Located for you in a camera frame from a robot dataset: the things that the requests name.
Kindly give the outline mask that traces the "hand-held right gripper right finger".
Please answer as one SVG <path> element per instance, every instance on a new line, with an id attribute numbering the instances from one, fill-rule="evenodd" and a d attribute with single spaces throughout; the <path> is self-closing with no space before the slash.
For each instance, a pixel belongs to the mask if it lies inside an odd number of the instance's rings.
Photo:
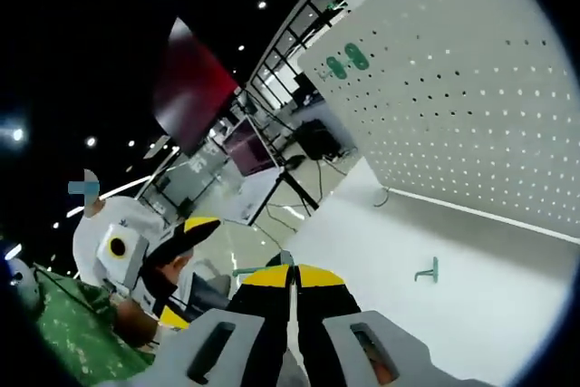
<path id="1" fill-rule="evenodd" d="M 363 311 L 345 282 L 295 267 L 298 348 L 313 386 L 484 386 L 438 368 L 428 346 L 375 310 Z"/>

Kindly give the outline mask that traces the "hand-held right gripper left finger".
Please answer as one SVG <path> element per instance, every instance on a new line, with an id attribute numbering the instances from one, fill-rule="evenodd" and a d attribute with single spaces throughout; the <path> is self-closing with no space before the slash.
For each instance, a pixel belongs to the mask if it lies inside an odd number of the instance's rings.
<path id="1" fill-rule="evenodd" d="M 257 269 L 226 310 L 212 309 L 161 344 L 153 364 L 103 386 L 293 386 L 287 346 L 294 267 Z"/>

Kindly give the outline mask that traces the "person's left hand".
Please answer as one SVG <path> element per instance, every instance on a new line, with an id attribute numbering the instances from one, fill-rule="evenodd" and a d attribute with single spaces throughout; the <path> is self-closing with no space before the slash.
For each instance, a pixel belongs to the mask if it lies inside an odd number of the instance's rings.
<path id="1" fill-rule="evenodd" d="M 115 312 L 113 331 L 128 345 L 139 348 L 154 340 L 158 322 L 132 299 L 115 305 Z"/>

